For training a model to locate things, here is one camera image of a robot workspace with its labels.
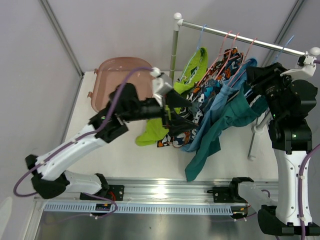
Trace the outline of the teal green shorts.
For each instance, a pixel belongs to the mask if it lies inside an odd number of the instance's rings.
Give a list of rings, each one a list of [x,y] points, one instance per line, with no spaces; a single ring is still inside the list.
[[[248,103],[244,90],[227,103],[220,117],[214,122],[201,139],[195,156],[186,166],[184,172],[188,182],[194,181],[202,171],[209,156],[221,150],[219,135],[229,127],[245,127],[260,117],[268,108],[266,98],[258,97],[252,104]]]

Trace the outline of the light blue shorts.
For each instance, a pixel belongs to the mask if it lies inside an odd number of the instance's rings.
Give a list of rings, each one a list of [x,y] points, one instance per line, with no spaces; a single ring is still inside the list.
[[[228,82],[238,70],[241,62],[242,58],[240,57],[229,60],[219,75],[210,78],[200,88],[200,93],[189,95],[192,108],[188,111],[188,116],[193,117],[193,121],[198,124],[198,127],[176,136],[173,141],[174,147],[182,148],[185,152],[194,152],[200,147],[202,137],[221,116],[227,100],[237,93],[247,80],[246,67],[258,65],[258,61],[254,57],[247,59],[234,78],[233,86],[229,87]]]

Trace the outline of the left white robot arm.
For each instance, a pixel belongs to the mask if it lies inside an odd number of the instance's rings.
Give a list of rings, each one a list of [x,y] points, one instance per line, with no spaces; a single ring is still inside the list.
[[[101,173],[92,175],[74,173],[68,168],[90,152],[111,143],[128,132],[127,122],[160,119],[162,126],[171,134],[180,134],[196,127],[196,124],[175,112],[192,104],[174,89],[159,99],[139,100],[136,88],[126,83],[119,96],[113,91],[106,107],[89,119],[87,125],[69,142],[51,152],[25,158],[32,171],[32,186],[44,199],[53,199],[62,193],[80,193],[82,200],[103,200],[110,191]]]

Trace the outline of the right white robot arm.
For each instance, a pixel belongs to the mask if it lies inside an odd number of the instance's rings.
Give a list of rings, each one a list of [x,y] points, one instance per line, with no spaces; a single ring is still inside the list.
[[[320,227],[313,221],[308,198],[308,167],[315,148],[306,121],[317,104],[318,89],[301,70],[280,63],[248,67],[246,72],[247,84],[266,98],[272,116],[268,134],[277,162],[278,197],[272,200],[250,181],[231,186],[228,196],[251,205],[266,235],[318,236]]]

